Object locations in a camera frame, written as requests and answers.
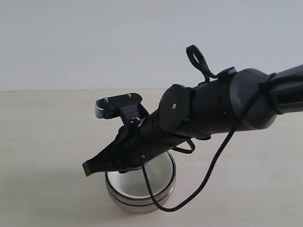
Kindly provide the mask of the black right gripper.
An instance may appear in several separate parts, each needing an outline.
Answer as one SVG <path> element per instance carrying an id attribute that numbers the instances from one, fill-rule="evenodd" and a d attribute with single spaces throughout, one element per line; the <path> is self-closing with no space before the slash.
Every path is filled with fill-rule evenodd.
<path id="1" fill-rule="evenodd" d="M 157 156 L 175 150 L 191 154 L 195 149 L 192 138 L 209 140 L 211 135 L 193 127 L 190 119 L 177 132 L 166 132 L 160 128 L 159 111 L 149 116 L 131 119 L 127 126 L 122 126 L 114 140 L 93 158 L 82 164 L 86 176 L 101 172 L 125 173 L 141 168 Z"/>

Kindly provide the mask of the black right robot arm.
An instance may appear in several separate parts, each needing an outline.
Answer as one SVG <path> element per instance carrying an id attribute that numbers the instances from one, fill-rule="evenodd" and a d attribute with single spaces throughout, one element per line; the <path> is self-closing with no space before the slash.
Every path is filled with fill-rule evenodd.
<path id="1" fill-rule="evenodd" d="M 102 98 L 95 103 L 99 119 L 120 117 L 115 139 L 83 163 L 85 175 L 137 170 L 157 156 L 174 150 L 190 154 L 192 139 L 213 134 L 268 128 L 279 114 L 303 109 L 303 68 L 265 74 L 256 69 L 225 69 L 216 80 L 196 87 L 174 84 L 149 113 L 137 93 Z"/>

